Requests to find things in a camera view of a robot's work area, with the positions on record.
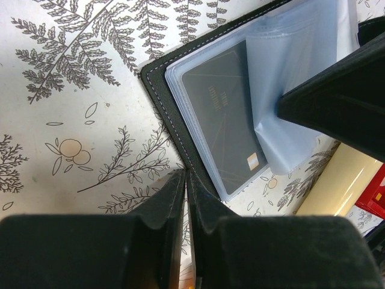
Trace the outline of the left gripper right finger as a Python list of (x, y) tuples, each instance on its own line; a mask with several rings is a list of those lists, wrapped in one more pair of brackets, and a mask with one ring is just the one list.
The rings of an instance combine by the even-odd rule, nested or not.
[(195, 173), (186, 186), (196, 288), (378, 288), (377, 265), (349, 220), (242, 217)]

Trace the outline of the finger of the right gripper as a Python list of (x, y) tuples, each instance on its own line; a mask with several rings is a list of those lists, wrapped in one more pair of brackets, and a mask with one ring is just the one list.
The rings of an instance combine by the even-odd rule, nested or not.
[(279, 118), (384, 161), (384, 34), (286, 93)]

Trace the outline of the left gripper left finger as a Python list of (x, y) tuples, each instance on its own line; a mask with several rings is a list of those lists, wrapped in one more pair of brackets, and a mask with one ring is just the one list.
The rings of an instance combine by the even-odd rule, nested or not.
[(127, 214), (4, 218), (1, 287), (177, 288), (185, 177)]

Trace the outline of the black leather card holder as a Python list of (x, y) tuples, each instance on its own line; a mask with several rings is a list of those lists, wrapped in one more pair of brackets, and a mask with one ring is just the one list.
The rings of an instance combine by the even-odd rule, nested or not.
[(143, 67), (187, 166), (230, 200), (286, 175), (320, 134), (384, 161), (384, 17), (354, 1), (271, 1)]

